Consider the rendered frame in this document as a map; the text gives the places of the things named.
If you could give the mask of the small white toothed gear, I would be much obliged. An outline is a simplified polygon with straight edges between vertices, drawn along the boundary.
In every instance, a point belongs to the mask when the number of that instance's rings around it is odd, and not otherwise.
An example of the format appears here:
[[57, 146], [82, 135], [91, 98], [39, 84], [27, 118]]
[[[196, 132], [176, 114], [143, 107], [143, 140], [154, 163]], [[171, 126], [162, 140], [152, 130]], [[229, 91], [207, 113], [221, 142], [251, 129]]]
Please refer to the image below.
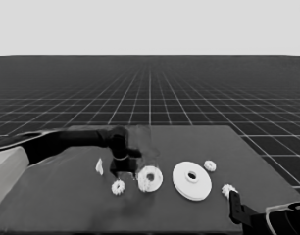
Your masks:
[[125, 183], [118, 179], [111, 186], [112, 193], [116, 196], [121, 195], [125, 190]]
[[229, 199], [229, 193], [233, 191], [233, 192], [237, 192], [236, 188], [230, 184], [225, 184], [223, 187], [222, 187], [222, 194], [227, 198]]
[[210, 160], [204, 162], [204, 167], [210, 172], [214, 172], [217, 169], [216, 164]]

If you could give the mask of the large thick white disc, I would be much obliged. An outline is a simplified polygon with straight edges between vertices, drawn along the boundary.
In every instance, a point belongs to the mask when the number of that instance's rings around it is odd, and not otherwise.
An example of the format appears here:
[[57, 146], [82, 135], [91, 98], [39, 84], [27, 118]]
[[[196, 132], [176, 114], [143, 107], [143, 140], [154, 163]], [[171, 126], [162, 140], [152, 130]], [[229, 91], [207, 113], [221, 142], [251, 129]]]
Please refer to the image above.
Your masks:
[[211, 177], [194, 162], [181, 162], [174, 167], [173, 184], [181, 196], [191, 201], [203, 201], [212, 191]]

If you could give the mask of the small white T-shaped piece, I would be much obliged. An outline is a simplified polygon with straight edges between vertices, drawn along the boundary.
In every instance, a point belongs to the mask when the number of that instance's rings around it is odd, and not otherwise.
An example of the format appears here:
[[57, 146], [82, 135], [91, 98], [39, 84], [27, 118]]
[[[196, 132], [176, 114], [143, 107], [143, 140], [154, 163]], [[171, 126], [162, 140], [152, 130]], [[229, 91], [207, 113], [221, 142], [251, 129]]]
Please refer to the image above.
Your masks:
[[96, 172], [98, 172], [101, 176], [103, 175], [104, 173], [104, 170], [103, 170], [103, 161], [102, 159], [100, 158], [96, 164], [96, 167], [95, 167], [95, 170]]

